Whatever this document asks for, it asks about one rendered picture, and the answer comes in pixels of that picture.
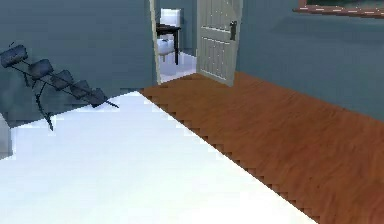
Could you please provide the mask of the white panelled room door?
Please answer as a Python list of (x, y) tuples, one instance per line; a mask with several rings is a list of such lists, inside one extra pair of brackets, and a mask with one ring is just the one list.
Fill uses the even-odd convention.
[[(197, 0), (196, 71), (232, 86), (240, 39), (243, 0)], [(236, 41), (230, 23), (237, 21)]]

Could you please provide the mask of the black side table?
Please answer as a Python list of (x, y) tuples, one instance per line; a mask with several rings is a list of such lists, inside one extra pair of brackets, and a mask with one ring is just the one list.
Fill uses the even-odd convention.
[(175, 64), (179, 64), (179, 31), (180, 27), (165, 25), (161, 23), (156, 24), (156, 33), (157, 36), (171, 35), (173, 37), (172, 40), (164, 41), (163, 39), (157, 39), (158, 45), (158, 54), (162, 57), (170, 53), (174, 53), (174, 61)]

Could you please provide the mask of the brown framed wall picture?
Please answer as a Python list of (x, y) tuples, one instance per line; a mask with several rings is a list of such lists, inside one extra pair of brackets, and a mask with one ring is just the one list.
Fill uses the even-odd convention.
[(298, 0), (293, 12), (384, 19), (384, 0)]

